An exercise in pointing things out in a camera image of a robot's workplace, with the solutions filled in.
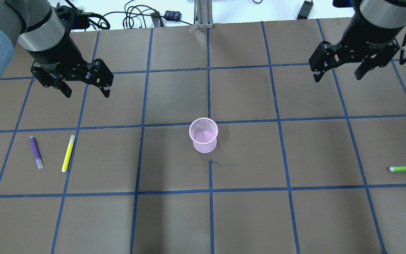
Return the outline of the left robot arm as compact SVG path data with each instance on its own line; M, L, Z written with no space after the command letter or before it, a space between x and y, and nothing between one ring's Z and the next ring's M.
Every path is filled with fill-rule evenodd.
M66 81L80 81L108 98L114 74L102 59L85 61L70 36L72 30L97 27L92 18L104 22L101 29L110 28L104 16L84 12L69 0L56 7L47 0L0 0L0 79L19 44L34 59L30 71L43 87L69 98L72 90Z

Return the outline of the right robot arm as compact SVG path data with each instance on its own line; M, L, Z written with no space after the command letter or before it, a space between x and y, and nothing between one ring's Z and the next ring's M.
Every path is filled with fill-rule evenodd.
M406 0L334 0L334 7L353 7L355 14L337 44L319 43L309 58L314 80L346 63L360 63L357 80L377 67L385 67L405 46L396 36L406 27Z

